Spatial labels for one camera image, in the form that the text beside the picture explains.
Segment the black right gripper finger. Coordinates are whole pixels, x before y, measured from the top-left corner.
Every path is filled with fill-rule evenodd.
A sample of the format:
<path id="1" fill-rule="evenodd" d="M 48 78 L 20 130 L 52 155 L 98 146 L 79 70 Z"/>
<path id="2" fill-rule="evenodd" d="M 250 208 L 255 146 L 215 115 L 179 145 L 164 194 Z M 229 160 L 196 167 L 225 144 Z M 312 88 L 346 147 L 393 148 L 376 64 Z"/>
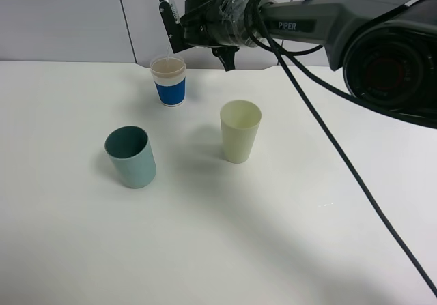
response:
<path id="1" fill-rule="evenodd" d="M 226 72 L 235 70 L 235 46 L 222 46 L 212 48 L 212 54 L 219 59 Z"/>

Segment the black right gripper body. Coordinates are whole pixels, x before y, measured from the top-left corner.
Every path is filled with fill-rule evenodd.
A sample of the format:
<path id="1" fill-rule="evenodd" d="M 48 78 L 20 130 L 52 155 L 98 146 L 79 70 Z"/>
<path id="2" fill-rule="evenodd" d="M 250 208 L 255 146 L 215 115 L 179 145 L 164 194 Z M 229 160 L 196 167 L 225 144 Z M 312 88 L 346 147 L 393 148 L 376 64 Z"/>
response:
<path id="1" fill-rule="evenodd" d="M 206 48 L 238 49 L 233 19 L 233 0 L 185 0 L 180 19 L 185 44 Z"/>

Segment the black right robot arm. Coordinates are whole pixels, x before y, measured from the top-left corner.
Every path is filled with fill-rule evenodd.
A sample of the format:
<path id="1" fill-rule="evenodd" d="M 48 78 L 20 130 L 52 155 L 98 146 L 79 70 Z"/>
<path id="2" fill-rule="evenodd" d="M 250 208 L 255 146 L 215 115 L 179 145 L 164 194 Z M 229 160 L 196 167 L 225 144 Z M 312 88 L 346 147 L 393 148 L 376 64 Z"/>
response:
<path id="1" fill-rule="evenodd" d="M 187 44 L 220 53 L 260 47 L 296 59 L 268 38 L 323 48 L 347 100 L 436 127 L 436 0 L 185 0 L 180 23 Z"/>

